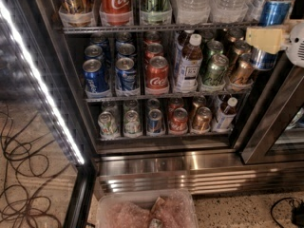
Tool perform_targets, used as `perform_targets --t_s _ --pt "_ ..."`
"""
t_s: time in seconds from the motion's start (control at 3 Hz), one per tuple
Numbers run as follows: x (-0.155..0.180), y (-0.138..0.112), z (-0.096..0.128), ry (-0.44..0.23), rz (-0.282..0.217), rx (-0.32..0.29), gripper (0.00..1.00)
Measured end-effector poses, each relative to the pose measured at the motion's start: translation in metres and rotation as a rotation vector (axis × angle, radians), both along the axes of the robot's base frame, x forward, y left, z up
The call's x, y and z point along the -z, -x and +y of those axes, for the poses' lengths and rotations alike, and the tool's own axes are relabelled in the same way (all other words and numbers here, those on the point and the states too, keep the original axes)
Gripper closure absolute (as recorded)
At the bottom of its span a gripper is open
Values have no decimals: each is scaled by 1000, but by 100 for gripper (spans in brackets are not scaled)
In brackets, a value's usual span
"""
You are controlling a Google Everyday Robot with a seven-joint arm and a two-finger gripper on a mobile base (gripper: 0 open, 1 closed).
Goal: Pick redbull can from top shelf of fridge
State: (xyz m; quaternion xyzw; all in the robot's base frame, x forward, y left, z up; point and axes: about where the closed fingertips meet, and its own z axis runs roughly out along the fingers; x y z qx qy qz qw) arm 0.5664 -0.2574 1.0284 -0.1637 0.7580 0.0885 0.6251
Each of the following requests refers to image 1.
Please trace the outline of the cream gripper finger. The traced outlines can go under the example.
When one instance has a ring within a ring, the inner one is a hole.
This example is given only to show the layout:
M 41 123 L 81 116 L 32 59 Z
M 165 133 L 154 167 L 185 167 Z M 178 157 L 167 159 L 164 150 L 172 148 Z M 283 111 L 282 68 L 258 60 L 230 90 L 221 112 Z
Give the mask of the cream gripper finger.
M 246 29 L 245 41 L 252 47 L 270 54 L 284 50 L 289 34 L 284 27 L 249 27 Z
M 303 19 L 288 19 L 284 22 L 284 30 L 290 32 L 296 25 L 304 23 Z

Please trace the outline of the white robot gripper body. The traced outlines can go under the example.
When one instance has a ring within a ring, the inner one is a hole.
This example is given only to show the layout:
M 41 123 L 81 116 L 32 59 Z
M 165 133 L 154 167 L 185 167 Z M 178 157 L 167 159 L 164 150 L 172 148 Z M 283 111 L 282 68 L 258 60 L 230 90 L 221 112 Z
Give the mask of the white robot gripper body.
M 304 68 L 304 23 L 292 28 L 286 55 L 293 65 Z

